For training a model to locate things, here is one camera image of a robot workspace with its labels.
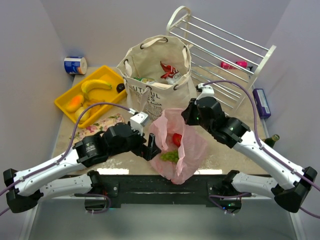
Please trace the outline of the green toy grapes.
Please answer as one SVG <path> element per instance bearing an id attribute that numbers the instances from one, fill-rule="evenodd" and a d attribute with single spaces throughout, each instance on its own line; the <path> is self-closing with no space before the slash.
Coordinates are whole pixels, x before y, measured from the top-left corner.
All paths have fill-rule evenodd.
<path id="1" fill-rule="evenodd" d="M 179 152 L 178 150 L 173 150 L 173 151 L 163 153 L 160 156 L 160 159 L 164 162 L 171 162 L 171 163 L 177 164 L 179 161 Z"/>

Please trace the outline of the green chips bag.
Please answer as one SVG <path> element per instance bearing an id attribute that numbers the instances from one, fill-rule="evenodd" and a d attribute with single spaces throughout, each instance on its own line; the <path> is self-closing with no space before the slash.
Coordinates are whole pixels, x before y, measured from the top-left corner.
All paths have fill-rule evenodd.
<path id="1" fill-rule="evenodd" d="M 154 85 L 158 83 L 155 79 L 148 77 L 134 77 L 134 79 L 147 85 Z"/>

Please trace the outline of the yellow toy lemon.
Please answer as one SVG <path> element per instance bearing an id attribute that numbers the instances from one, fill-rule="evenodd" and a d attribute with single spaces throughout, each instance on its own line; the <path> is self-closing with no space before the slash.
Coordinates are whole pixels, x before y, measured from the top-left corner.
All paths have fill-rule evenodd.
<path id="1" fill-rule="evenodd" d="M 87 121 L 90 118 L 90 111 L 87 110 L 85 111 L 86 108 L 81 106 L 78 110 L 76 110 L 76 112 L 74 113 L 74 117 L 76 118 L 76 120 L 79 119 L 79 117 L 81 116 L 79 123 L 83 123 L 85 121 Z"/>

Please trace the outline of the yellow plastic tray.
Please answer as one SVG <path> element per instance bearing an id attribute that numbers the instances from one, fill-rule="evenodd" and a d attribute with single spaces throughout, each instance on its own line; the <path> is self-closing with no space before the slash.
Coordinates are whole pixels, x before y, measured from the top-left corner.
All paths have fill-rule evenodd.
<path id="1" fill-rule="evenodd" d="M 90 99 L 119 104 L 127 97 L 125 90 L 120 93 L 117 92 L 117 86 L 122 84 L 124 81 L 115 69 L 106 65 L 100 67 L 89 67 L 85 75 L 74 75 L 71 88 L 54 100 L 56 107 L 58 107 L 74 124 L 76 123 L 77 118 L 75 117 L 74 112 L 67 111 L 67 104 L 73 97 L 82 94 L 82 84 L 90 80 L 102 80 L 112 86 L 111 90 L 101 88 L 91 90 L 88 93 Z"/>

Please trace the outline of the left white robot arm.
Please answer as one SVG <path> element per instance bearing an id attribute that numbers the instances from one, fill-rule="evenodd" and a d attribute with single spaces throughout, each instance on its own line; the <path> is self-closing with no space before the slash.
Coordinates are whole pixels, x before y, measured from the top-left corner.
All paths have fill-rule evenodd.
<path id="1" fill-rule="evenodd" d="M 106 131 L 85 136 L 61 155 L 33 168 L 17 171 L 12 168 L 3 172 L 8 209 L 22 213 L 34 208 L 39 202 L 63 195 L 80 197 L 102 197 L 106 199 L 105 209 L 111 206 L 107 189 L 97 171 L 69 177 L 68 174 L 84 170 L 105 162 L 109 157 L 132 152 L 146 161 L 161 153 L 156 145 L 156 136 L 148 139 L 144 133 L 129 124 L 117 123 Z"/>

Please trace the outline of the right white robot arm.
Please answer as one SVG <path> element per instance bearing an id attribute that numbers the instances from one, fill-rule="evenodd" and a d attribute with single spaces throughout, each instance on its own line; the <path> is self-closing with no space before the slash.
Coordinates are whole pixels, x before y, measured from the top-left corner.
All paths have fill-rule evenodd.
<path id="1" fill-rule="evenodd" d="M 288 212 L 301 209 L 318 174 L 315 169 L 303 168 L 277 153 L 248 125 L 226 116 L 214 97 L 192 98 L 181 115 L 187 125 L 201 126 L 217 142 L 248 157 L 270 175 L 261 177 L 232 170 L 216 187 L 222 198 L 229 198 L 231 192 L 257 194 L 274 199 Z"/>

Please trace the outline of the beige canvas tote bag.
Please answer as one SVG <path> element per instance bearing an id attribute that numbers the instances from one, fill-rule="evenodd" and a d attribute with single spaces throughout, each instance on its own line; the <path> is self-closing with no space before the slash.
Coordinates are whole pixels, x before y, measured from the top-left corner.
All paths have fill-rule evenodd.
<path id="1" fill-rule="evenodd" d="M 165 72 L 160 62 L 173 66 L 182 74 L 176 84 L 170 85 L 161 78 Z M 147 38 L 130 48 L 116 68 L 123 77 L 127 105 L 148 114 L 152 120 L 159 118 L 165 109 L 185 109 L 190 99 L 197 96 L 191 77 L 190 51 L 177 37 Z M 152 78 L 157 83 L 148 85 L 134 77 Z"/>

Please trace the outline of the yellow toy banana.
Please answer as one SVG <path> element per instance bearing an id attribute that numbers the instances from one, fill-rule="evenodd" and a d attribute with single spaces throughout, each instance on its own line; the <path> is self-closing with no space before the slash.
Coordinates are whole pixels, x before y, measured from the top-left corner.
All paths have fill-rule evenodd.
<path id="1" fill-rule="evenodd" d="M 87 96 L 94 89 L 111 90 L 112 85 L 101 79 L 88 80 L 81 85 L 81 91 L 84 96 Z"/>

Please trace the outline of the orange toy mango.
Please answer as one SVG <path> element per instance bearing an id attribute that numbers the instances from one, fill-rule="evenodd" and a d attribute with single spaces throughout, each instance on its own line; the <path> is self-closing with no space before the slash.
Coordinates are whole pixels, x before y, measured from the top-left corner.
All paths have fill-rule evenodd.
<path id="1" fill-rule="evenodd" d="M 69 113 L 74 113 L 83 105 L 84 101 L 84 96 L 82 94 L 78 94 L 66 104 L 65 109 Z"/>

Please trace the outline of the red white snack packet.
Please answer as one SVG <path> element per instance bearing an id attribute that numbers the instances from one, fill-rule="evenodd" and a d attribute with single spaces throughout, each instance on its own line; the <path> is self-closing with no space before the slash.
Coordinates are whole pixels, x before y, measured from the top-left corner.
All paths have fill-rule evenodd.
<path id="1" fill-rule="evenodd" d="M 160 62 L 164 74 L 160 77 L 165 80 L 169 85 L 175 85 L 183 76 L 175 67 Z"/>

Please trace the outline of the pink plastic bag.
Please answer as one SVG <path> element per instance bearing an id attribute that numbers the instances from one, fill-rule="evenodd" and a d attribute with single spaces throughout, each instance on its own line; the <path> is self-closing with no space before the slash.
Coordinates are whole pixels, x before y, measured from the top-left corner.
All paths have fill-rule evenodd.
<path id="1" fill-rule="evenodd" d="M 194 175 L 207 155 L 207 141 L 200 136 L 195 128 L 186 125 L 181 108 L 168 108 L 149 126 L 149 132 L 155 135 L 156 145 L 161 153 L 150 160 L 150 165 L 162 177 L 173 184 L 181 185 Z M 182 135 L 181 145 L 173 144 L 174 133 Z M 162 161 L 160 156 L 164 153 L 178 150 L 177 163 Z"/>

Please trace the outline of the red toy apple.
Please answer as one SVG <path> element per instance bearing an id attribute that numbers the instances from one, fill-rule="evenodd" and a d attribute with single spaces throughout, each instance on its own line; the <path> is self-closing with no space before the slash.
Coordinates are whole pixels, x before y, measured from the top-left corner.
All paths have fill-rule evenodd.
<path id="1" fill-rule="evenodd" d="M 174 133 L 172 135 L 172 142 L 175 146 L 177 146 L 178 148 L 181 146 L 181 140 L 182 140 L 182 135 L 178 134 L 178 133 Z"/>

